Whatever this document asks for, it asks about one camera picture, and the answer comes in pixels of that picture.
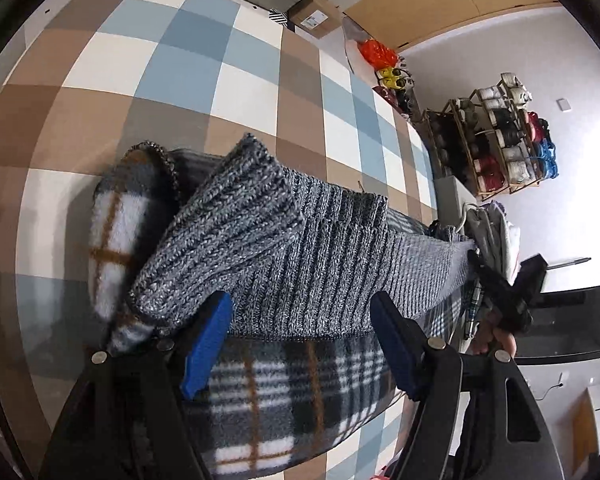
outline cardboard box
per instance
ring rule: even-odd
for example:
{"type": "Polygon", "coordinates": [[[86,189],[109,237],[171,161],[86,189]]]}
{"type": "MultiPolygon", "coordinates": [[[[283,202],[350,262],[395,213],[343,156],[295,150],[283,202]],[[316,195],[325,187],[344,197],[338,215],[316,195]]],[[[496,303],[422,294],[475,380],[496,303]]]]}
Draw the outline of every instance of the cardboard box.
{"type": "Polygon", "coordinates": [[[289,20],[314,38],[321,38],[342,24],[343,13],[329,0],[300,0],[288,10],[289,20]]]}

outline metal rivet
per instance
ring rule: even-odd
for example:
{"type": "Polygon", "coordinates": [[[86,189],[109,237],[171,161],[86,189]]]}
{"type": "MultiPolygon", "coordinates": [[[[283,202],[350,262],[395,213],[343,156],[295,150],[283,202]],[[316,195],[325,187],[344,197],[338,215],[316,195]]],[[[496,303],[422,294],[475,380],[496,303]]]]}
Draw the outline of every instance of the metal rivet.
{"type": "Polygon", "coordinates": [[[444,350],[446,347],[444,340],[439,337],[430,337],[427,339],[427,344],[434,350],[444,350]]]}
{"type": "Polygon", "coordinates": [[[508,363],[509,361],[511,361],[511,356],[506,350],[496,350],[494,357],[501,363],[508,363]]]}
{"type": "Polygon", "coordinates": [[[101,365],[107,360],[107,353],[100,350],[91,356],[91,362],[95,365],[101,365]]]}
{"type": "Polygon", "coordinates": [[[160,339],[155,347],[160,352],[168,352],[173,348],[173,341],[171,339],[160,339]]]}

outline checkered floor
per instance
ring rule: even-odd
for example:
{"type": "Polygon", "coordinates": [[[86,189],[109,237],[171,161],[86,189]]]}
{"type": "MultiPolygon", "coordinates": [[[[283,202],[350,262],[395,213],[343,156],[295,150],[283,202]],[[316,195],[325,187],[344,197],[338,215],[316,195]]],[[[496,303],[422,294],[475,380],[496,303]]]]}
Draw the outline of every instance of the checkered floor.
{"type": "MultiPolygon", "coordinates": [[[[235,0],[71,0],[5,82],[0,398],[34,470],[95,332],[86,234],[98,176],[140,140],[225,154],[245,131],[296,170],[384,194],[424,223],[436,215],[416,131],[336,60],[235,0]]],[[[315,478],[369,478],[399,419],[384,414],[315,459],[315,478]]],[[[313,478],[294,474],[284,478],[313,478]]]]}

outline power cord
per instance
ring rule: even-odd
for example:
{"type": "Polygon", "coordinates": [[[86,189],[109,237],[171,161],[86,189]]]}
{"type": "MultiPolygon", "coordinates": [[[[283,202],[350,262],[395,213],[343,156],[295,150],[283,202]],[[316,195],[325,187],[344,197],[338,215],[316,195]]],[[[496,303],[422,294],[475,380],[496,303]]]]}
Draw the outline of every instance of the power cord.
{"type": "Polygon", "coordinates": [[[548,394],[548,393],[549,393],[551,390],[553,390],[554,388],[561,388],[561,387],[563,387],[563,386],[564,386],[564,384],[563,384],[563,383],[554,384],[554,385],[553,385],[551,388],[549,388],[547,391],[545,391],[544,395],[543,395],[543,396],[542,396],[540,399],[536,399],[535,397],[534,397],[534,399],[535,399],[535,400],[544,400],[544,398],[547,396],[547,394],[548,394]]]}

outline orange plastic bag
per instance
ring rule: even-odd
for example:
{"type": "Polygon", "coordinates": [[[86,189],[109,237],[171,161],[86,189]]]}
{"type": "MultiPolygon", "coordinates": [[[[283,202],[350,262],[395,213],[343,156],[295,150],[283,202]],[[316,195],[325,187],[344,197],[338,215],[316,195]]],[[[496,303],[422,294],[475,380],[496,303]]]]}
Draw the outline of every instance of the orange plastic bag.
{"type": "Polygon", "coordinates": [[[378,40],[366,40],[364,43],[359,43],[358,50],[375,70],[381,70],[388,66],[394,67],[398,63],[398,55],[378,40]]]}

